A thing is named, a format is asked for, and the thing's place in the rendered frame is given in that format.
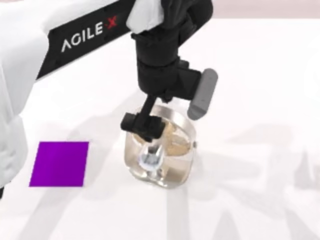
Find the silver object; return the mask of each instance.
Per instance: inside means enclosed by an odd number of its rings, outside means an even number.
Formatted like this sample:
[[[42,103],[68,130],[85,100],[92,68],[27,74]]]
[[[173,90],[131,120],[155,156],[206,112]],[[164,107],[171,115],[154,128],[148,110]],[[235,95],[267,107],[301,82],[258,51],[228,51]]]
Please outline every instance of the silver object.
[[[155,105],[151,115],[161,117],[166,123],[162,137],[149,143],[128,132],[125,164],[139,180],[176,188],[189,177],[196,150],[196,130],[187,117],[165,106]]]

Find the purple paper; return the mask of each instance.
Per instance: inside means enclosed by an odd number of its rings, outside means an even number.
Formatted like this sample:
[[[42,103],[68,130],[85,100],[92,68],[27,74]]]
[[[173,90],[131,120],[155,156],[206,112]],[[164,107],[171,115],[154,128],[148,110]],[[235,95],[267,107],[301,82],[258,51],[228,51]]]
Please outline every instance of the purple paper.
[[[40,142],[30,187],[83,187],[88,142]]]

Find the agile x logo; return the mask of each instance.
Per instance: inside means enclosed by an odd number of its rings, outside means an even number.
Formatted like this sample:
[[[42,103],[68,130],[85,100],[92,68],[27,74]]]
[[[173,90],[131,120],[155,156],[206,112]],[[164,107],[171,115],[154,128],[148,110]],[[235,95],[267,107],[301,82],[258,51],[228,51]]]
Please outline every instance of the agile x logo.
[[[72,49],[73,47],[79,46],[86,41],[89,41],[101,34],[104,33],[105,29],[112,29],[117,26],[117,16],[108,17],[107,23],[103,21],[98,22],[94,27],[87,27],[83,29],[81,32],[75,33],[71,39],[65,39],[63,41],[63,46],[61,52],[64,53],[67,50]]]

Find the white tabletop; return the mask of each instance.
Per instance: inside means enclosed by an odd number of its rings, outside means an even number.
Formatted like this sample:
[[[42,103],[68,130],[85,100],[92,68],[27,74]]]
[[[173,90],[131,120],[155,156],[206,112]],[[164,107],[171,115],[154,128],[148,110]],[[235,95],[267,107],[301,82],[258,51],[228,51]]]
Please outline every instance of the white tabletop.
[[[320,20],[212,20],[181,48],[219,83],[196,123],[190,179],[170,191],[124,164],[120,121],[145,97],[128,35],[36,83],[22,114],[28,159],[0,203],[0,238],[320,239],[319,29]],[[79,140],[91,141],[86,187],[28,187],[40,141]]]

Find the black object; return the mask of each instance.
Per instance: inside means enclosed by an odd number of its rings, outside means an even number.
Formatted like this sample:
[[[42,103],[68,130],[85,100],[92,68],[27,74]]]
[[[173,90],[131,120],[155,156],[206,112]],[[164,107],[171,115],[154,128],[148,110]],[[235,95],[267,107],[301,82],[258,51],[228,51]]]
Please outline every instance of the black object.
[[[140,113],[127,113],[121,123],[122,130],[147,142],[159,139],[165,126],[160,117],[150,116],[157,98],[169,103],[173,98],[195,97],[202,73],[180,59],[179,47],[213,15],[211,0],[161,0],[161,4],[163,24],[131,35],[136,42],[138,84],[148,97]]]
[[[135,0],[118,0],[49,32],[49,50],[38,79],[130,32]]]
[[[0,188],[0,200],[2,199],[2,197],[4,195],[4,190],[5,190],[5,187]]]

